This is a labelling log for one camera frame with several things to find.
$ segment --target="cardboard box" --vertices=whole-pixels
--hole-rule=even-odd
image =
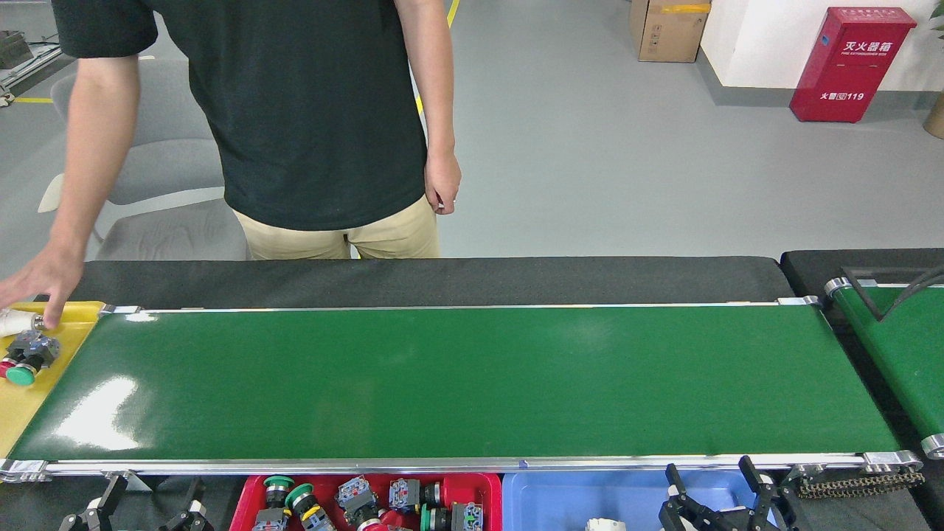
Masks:
[[[639,60],[695,62],[710,10],[701,0],[632,0],[630,33]]]

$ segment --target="white cylindrical part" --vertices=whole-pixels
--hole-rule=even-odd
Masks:
[[[0,309],[0,336],[18,334],[35,328],[36,314],[12,308]]]

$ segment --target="red fire extinguisher box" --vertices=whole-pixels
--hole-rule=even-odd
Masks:
[[[802,122],[858,122],[917,25],[899,8],[828,8],[790,109]]]

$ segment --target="yellow floor line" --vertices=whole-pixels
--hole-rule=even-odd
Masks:
[[[461,0],[452,0],[452,5],[449,6],[449,13],[446,15],[446,23],[449,24],[449,27],[452,28],[452,21],[456,20],[456,11],[459,10],[459,2]],[[416,97],[416,110],[422,114],[423,113],[423,100],[419,96]]]
[[[14,99],[16,103],[52,103],[51,97],[18,97]]]

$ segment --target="white wall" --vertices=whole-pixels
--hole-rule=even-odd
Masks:
[[[880,90],[944,90],[944,41],[928,20],[936,0],[714,0],[701,48],[727,87],[797,87],[831,6],[898,7],[918,22]]]

